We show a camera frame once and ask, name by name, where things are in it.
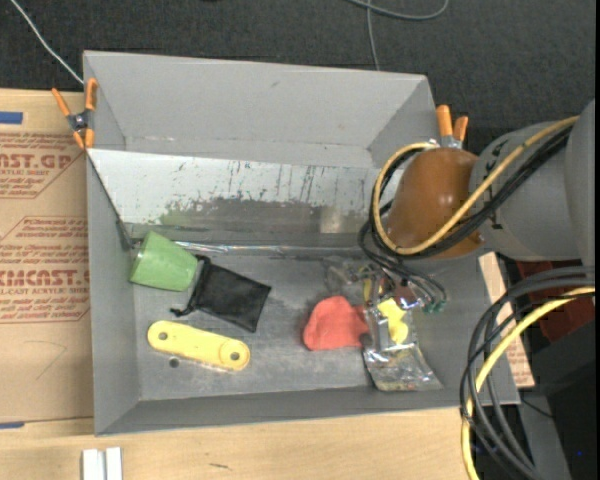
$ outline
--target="green plastic cup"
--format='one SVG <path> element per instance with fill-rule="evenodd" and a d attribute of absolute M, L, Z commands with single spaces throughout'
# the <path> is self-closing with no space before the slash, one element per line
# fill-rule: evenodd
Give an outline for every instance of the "green plastic cup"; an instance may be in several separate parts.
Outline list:
<path fill-rule="evenodd" d="M 131 268 L 132 283 L 181 292 L 195 276 L 198 259 L 168 238 L 149 231 Z"/>

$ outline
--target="gray robot cylinder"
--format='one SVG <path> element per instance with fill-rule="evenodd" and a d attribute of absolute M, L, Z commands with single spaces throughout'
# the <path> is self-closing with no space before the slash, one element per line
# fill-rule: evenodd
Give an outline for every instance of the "gray robot cylinder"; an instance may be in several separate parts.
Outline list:
<path fill-rule="evenodd" d="M 552 122 L 503 135 L 480 154 L 470 179 L 473 192 L 517 146 Z M 481 210 L 507 179 L 545 142 L 523 152 L 476 202 Z M 485 245 L 518 261 L 565 261 L 580 258 L 565 187 L 565 149 L 545 162 L 480 227 Z"/>

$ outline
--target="cardboard sheet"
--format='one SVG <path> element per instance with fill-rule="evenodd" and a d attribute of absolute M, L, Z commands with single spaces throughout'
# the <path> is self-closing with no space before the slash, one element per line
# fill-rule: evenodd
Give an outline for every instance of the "cardboard sheet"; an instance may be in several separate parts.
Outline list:
<path fill-rule="evenodd" d="M 23 113 L 0 125 L 0 423 L 91 416 L 85 154 L 51 92 L 0 111 Z"/>

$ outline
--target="cable bundle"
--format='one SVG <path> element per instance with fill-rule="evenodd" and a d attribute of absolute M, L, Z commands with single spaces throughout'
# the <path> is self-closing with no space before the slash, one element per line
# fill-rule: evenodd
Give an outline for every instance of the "cable bundle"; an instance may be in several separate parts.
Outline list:
<path fill-rule="evenodd" d="M 517 283 L 480 318 L 471 337 L 468 364 L 460 386 L 462 453 L 467 473 L 472 480 L 478 480 L 479 477 L 471 454 L 471 431 L 512 478 L 542 480 L 532 459 L 522 449 L 507 423 L 490 374 L 509 344 L 525 329 L 577 297 L 594 296 L 594 276 L 594 267 L 585 266 L 540 272 Z M 526 302 L 528 294 L 552 288 L 570 288 L 570 291 L 536 303 L 541 304 L 537 308 Z M 500 310 L 509 303 L 514 308 L 513 313 L 500 324 L 496 324 Z M 505 329 L 518 320 L 519 322 L 501 338 Z M 489 421 L 483 402 L 478 396 L 485 384 L 491 400 L 490 406 L 497 420 L 497 428 Z"/>

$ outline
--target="wire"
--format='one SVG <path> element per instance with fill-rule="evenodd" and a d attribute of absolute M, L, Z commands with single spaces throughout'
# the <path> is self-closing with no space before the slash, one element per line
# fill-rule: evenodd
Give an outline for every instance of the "wire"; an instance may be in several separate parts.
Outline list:
<path fill-rule="evenodd" d="M 469 347 L 469 356 L 470 356 L 469 357 L 469 359 L 470 359 L 469 366 L 467 367 L 467 370 L 465 371 L 465 374 L 463 375 L 463 380 L 461 383 L 461 400 L 462 400 L 462 404 L 464 406 L 464 412 L 463 412 L 464 419 L 463 419 L 463 430 L 462 430 L 463 457 L 465 459 L 467 471 L 471 478 L 475 479 L 478 477 L 477 477 L 477 474 L 475 473 L 475 467 L 473 466 L 470 449 L 469 450 L 467 449 L 467 445 L 470 445 L 470 443 L 467 443 L 466 439 L 469 438 L 469 430 L 471 428 L 473 428 L 474 431 L 480 429 L 480 427 L 477 425 L 477 422 L 474 421 L 473 417 L 472 417 L 472 412 L 474 409 L 473 400 L 478 400 L 477 391 L 479 391 L 481 389 L 484 381 L 487 380 L 488 382 L 491 382 L 491 379 L 488 376 L 488 374 L 491 371 L 491 369 L 493 368 L 495 361 L 500 357 L 500 355 L 502 355 L 502 351 L 508 347 L 508 344 L 511 343 L 511 341 L 513 339 L 518 337 L 524 331 L 524 329 L 526 329 L 529 325 L 531 325 L 532 323 L 537 321 L 539 318 L 542 318 L 542 316 L 544 316 L 549 311 L 552 311 L 553 309 L 555 309 L 563 304 L 566 304 L 567 302 L 570 302 L 571 300 L 574 300 L 576 297 L 590 295 L 590 294 L 594 293 L 595 289 L 592 288 L 591 286 L 586 286 L 584 288 L 578 288 L 576 290 L 572 290 L 571 292 L 565 294 L 563 296 L 563 298 L 560 300 L 555 300 L 555 299 L 549 300 L 541 308 L 532 312 L 530 315 L 527 315 L 498 344 L 496 349 L 493 352 L 491 352 L 491 350 L 490 350 L 491 342 L 500 335 L 500 333 L 510 323 L 510 321 L 513 318 L 515 318 L 515 316 L 517 316 L 522 311 L 524 311 L 524 308 L 518 309 L 516 311 L 515 315 L 511 315 L 508 319 L 503 321 L 500 324 L 500 326 L 498 326 L 498 328 L 493 329 L 496 314 L 500 311 L 500 309 L 505 304 L 507 304 L 511 300 L 514 300 L 515 298 L 518 298 L 518 297 L 520 297 L 526 293 L 529 293 L 531 291 L 542 290 L 548 286 L 560 285 L 560 286 L 571 286 L 572 287 L 572 286 L 578 285 L 578 284 L 591 284 L 592 281 L 590 279 L 585 279 L 585 278 L 581 278 L 581 277 L 574 278 L 572 276 L 574 276 L 574 275 L 590 276 L 592 274 L 592 272 L 593 272 L 592 267 L 591 268 L 590 267 L 567 267 L 567 268 L 562 268 L 562 269 L 555 269 L 555 271 L 542 272 L 540 274 L 530 276 L 529 278 L 525 279 L 523 282 L 518 283 L 518 285 L 514 286 L 505 296 L 503 296 L 499 301 L 497 301 L 494 305 L 492 305 L 491 308 L 489 308 L 489 310 L 480 319 L 478 325 L 476 326 L 476 329 L 474 331 L 472 339 L 471 339 L 471 344 Z M 482 347 L 480 347 L 480 349 L 476 350 L 477 336 L 480 334 L 482 328 L 485 326 L 486 326 L 485 334 L 487 334 L 488 336 L 485 338 L 485 344 L 483 344 Z M 478 377 L 475 378 L 472 375 L 471 364 L 479 357 L 479 355 L 482 351 L 484 351 L 485 354 L 488 354 L 488 357 L 485 359 L 485 363 L 483 364 L 483 367 L 480 370 Z M 473 398 L 468 398 L 465 402 L 464 384 L 465 384 L 467 378 L 470 379 L 469 385 L 470 385 L 470 388 L 472 391 Z M 492 398 L 492 404 L 494 405 L 494 407 L 499 404 L 497 397 Z M 527 459 L 526 463 L 524 461 L 521 461 L 520 455 L 521 454 L 524 455 L 524 452 L 522 452 L 522 450 L 519 447 L 517 447 L 517 453 L 511 452 L 506 447 L 506 445 L 504 445 L 504 443 L 499 438 L 499 436 L 495 434 L 495 432 L 493 431 L 493 428 L 490 426 L 490 424 L 488 424 L 487 418 L 484 415 L 484 412 L 481 410 L 482 407 L 480 406 L 480 404 L 477 404 L 475 408 L 478 413 L 482 413 L 482 414 L 478 414 L 478 415 L 480 416 L 480 418 L 483 421 L 483 426 L 485 426 L 484 429 L 480 430 L 479 432 L 476 432 L 476 434 L 480 437 L 481 440 L 483 440 L 487 449 L 491 448 L 491 444 L 487 440 L 487 436 L 488 436 L 495 443 L 496 448 L 498 450 L 500 450 L 503 453 L 503 455 L 505 455 L 506 458 L 509 459 L 509 461 L 514 466 L 516 466 L 516 468 L 519 471 L 521 471 L 527 478 L 535 478 L 535 479 L 539 478 L 537 472 L 535 472 L 535 470 L 532 467 L 531 468 L 529 467 L 530 463 L 528 462 L 528 459 Z M 508 425 L 505 422 L 505 424 L 501 425 L 501 426 L 502 426 L 503 430 L 505 430 L 505 437 L 507 437 L 507 434 L 510 432 L 510 429 L 508 429 Z M 509 437 L 507 437 L 507 440 L 510 440 L 510 438 L 513 438 L 513 436 L 510 435 Z"/>
<path fill-rule="evenodd" d="M 523 308 L 516 309 L 514 313 L 512 313 L 508 318 L 506 318 L 500 325 L 494 329 L 496 316 L 502 307 L 518 298 L 523 297 L 524 295 L 532 292 L 532 291 L 541 291 L 549 288 L 561 288 L 561 287 L 569 287 L 573 288 L 575 286 L 584 286 L 592 284 L 593 279 L 592 276 L 595 274 L 594 267 L 564 267 L 559 269 L 554 269 L 552 271 L 540 272 L 533 276 L 528 277 L 522 282 L 516 284 L 509 292 L 500 298 L 496 303 L 494 303 L 487 312 L 483 314 L 481 319 L 479 320 L 469 344 L 469 365 L 465 369 L 465 372 L 462 376 L 462 381 L 460 384 L 460 400 L 461 403 L 464 404 L 464 400 L 466 399 L 464 387 L 465 384 L 469 385 L 471 391 L 471 397 L 474 400 L 478 400 L 478 393 L 475 389 L 475 374 L 471 369 L 474 362 L 478 359 L 480 354 L 484 352 L 485 354 L 490 353 L 491 343 L 500 336 L 500 334 L 506 330 L 509 323 L 518 316 L 526 314 L 526 311 L 529 307 L 533 307 L 534 304 L 527 304 L 527 306 Z M 485 329 L 485 343 L 478 349 L 476 349 L 476 345 L 478 342 L 478 336 L 482 332 L 482 329 Z M 489 377 L 487 379 L 489 383 L 489 391 L 491 394 L 491 402 L 494 408 L 497 408 L 500 404 L 497 393 L 495 392 L 495 388 L 492 386 L 492 379 Z M 504 445 L 501 441 L 499 441 L 498 436 L 496 435 L 493 427 L 489 424 L 488 419 L 486 418 L 482 407 L 480 404 L 476 405 L 477 416 L 482 421 L 482 426 L 485 427 L 485 432 L 490 436 L 490 438 L 497 443 L 499 447 L 503 447 Z M 499 419 L 500 426 L 503 428 L 505 432 L 505 437 L 507 440 L 513 438 L 510 430 L 508 429 L 508 423 L 504 418 L 500 418 L 498 413 L 496 412 L 496 416 Z M 514 445 L 514 448 L 517 449 L 519 456 L 525 456 L 524 452 L 517 446 Z"/>
<path fill-rule="evenodd" d="M 426 21 L 426 20 L 431 20 L 431 19 L 437 18 L 442 13 L 444 13 L 447 10 L 447 7 L 449 6 L 449 0 L 444 0 L 444 2 L 442 3 L 442 6 L 437 11 L 435 11 L 431 14 L 417 15 L 417 14 L 399 13 L 399 12 L 391 11 L 390 9 L 386 9 L 384 7 L 378 7 L 373 4 L 373 0 L 366 0 L 366 2 L 364 0 L 344 0 L 344 1 L 349 2 L 358 7 L 362 7 L 363 9 L 367 10 L 367 31 L 369 34 L 369 43 L 371 45 L 371 54 L 373 55 L 373 64 L 374 64 L 376 70 L 378 70 L 378 71 L 380 70 L 380 63 L 378 62 L 378 55 L 376 52 L 375 39 L 373 38 L 373 27 L 371 25 L 371 13 L 372 12 L 375 12 L 376 14 L 379 14 L 381 16 L 386 16 L 388 18 L 395 18 L 398 20 Z"/>
<path fill-rule="evenodd" d="M 541 414 L 545 418 L 553 419 L 553 415 L 551 415 L 547 411 L 543 411 L 542 409 L 540 409 L 540 407 L 537 407 L 536 405 L 532 404 L 531 402 L 526 400 L 524 397 L 522 398 L 522 403 L 524 405 L 526 405 L 527 407 L 529 407 L 530 409 L 533 409 L 534 411 L 536 411 L 538 414 Z"/>
<path fill-rule="evenodd" d="M 49 44 L 47 43 L 47 41 L 44 39 L 44 37 L 42 37 L 42 34 L 40 33 L 40 31 L 38 30 L 38 27 L 36 26 L 36 24 L 33 22 L 33 20 L 31 20 L 31 18 L 27 15 L 27 13 L 25 12 L 25 10 L 22 8 L 22 6 L 17 2 L 17 0 L 9 0 L 13 6 L 18 10 L 18 12 L 22 15 L 22 17 L 25 19 L 25 21 L 27 22 L 27 24 L 29 25 L 29 27 L 31 28 L 31 30 L 33 30 L 33 33 L 36 35 L 36 37 L 38 38 L 38 41 L 40 41 L 40 44 L 42 44 L 42 46 L 45 48 L 45 50 L 47 50 L 47 52 L 49 52 L 49 54 L 56 59 L 61 65 L 62 67 L 64 67 L 69 74 L 76 79 L 76 81 L 78 83 L 80 83 L 81 85 L 84 85 L 84 80 L 82 78 L 80 78 L 80 76 L 78 76 L 78 74 L 71 68 L 71 66 L 69 66 L 69 64 L 67 64 L 67 62 L 65 62 L 65 60 L 60 57 L 60 55 L 58 55 L 53 48 L 51 48 L 51 46 L 49 46 Z"/>
<path fill-rule="evenodd" d="M 396 159 L 397 154 L 393 155 L 383 166 L 383 168 L 381 169 L 381 171 L 376 179 L 376 183 L 375 183 L 375 186 L 373 189 L 372 200 L 371 200 L 371 211 L 373 214 L 374 227 L 376 228 L 376 231 L 380 237 L 380 240 L 385 245 L 385 247 L 387 247 L 390 251 L 392 251 L 393 253 L 398 254 L 400 256 L 415 255 L 415 254 L 422 252 L 425 249 L 431 247 L 433 244 L 435 244 L 441 238 L 443 238 L 444 235 L 453 226 L 455 226 L 460 221 L 460 219 L 462 219 L 462 217 L 464 217 L 464 215 L 471 209 L 472 205 L 478 200 L 478 198 L 493 184 L 493 182 L 504 172 L 504 170 L 511 163 L 513 163 L 516 160 L 516 158 L 518 158 L 524 151 L 526 151 L 533 144 L 544 139 L 548 135 L 551 135 L 552 133 L 560 130 L 561 128 L 565 128 L 565 127 L 573 125 L 573 123 L 575 123 L 577 119 L 578 119 L 578 117 L 576 116 L 576 117 L 571 117 L 568 119 L 563 119 L 561 121 L 558 121 L 557 123 L 554 123 L 554 124 L 546 127 L 545 129 L 541 130 L 540 132 L 532 135 L 527 140 L 525 140 L 522 144 L 517 146 L 511 153 L 509 153 L 502 160 L 502 162 L 500 162 L 496 166 L 495 169 L 493 169 L 493 171 L 491 171 L 491 173 L 484 179 L 484 181 L 480 184 L 480 186 L 478 186 L 478 188 L 471 194 L 471 196 L 469 196 L 469 198 L 465 201 L 465 203 L 456 211 L 456 213 L 437 232 L 435 232 L 428 239 L 424 240 L 423 242 L 421 242 L 420 244 L 418 244 L 414 247 L 401 247 L 401 246 L 397 245 L 396 243 L 394 243 L 393 240 L 391 240 L 391 238 L 387 235 L 387 232 L 385 231 L 385 229 L 383 227 L 381 216 L 380 216 L 379 206 L 380 206 L 381 186 L 384 183 L 384 178 L 385 178 L 387 172 L 392 167 L 392 163 Z"/>
<path fill-rule="evenodd" d="M 492 196 L 490 201 L 485 203 L 481 210 L 473 213 L 470 217 L 467 217 L 462 224 L 453 228 L 449 235 L 440 239 L 428 249 L 410 257 L 412 259 L 423 259 L 438 255 L 471 235 L 488 218 L 490 218 L 490 216 L 493 215 L 493 213 L 500 208 L 500 206 L 502 206 L 535 171 L 537 171 L 547 160 L 566 147 L 571 129 L 571 127 L 563 129 L 534 151 L 527 161 L 525 161 L 524 164 L 522 164 L 502 185 L 498 193 L 495 196 Z"/>

